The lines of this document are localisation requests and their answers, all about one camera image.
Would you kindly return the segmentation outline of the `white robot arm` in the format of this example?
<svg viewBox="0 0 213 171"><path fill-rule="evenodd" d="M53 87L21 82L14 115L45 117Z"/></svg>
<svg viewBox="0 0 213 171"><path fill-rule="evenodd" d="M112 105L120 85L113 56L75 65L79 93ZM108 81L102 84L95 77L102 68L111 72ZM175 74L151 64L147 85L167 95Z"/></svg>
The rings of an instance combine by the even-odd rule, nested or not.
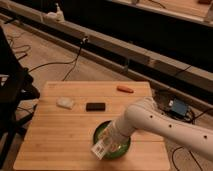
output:
<svg viewBox="0 0 213 171"><path fill-rule="evenodd" d="M124 113L104 129L105 153L114 144L128 141L137 130L148 131L213 161L213 130L171 119L160 114L153 98L145 97L127 106Z"/></svg>

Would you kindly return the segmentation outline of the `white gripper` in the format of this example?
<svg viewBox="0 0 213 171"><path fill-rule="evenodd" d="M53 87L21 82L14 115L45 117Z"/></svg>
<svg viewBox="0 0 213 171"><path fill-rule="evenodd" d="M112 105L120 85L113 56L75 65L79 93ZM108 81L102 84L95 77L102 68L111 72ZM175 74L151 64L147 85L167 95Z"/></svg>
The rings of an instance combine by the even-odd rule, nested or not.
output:
<svg viewBox="0 0 213 171"><path fill-rule="evenodd" d="M99 134L100 139L109 139L112 144L110 150L118 150L119 147L126 143L129 138L122 135L114 121L110 122L107 127Z"/></svg>

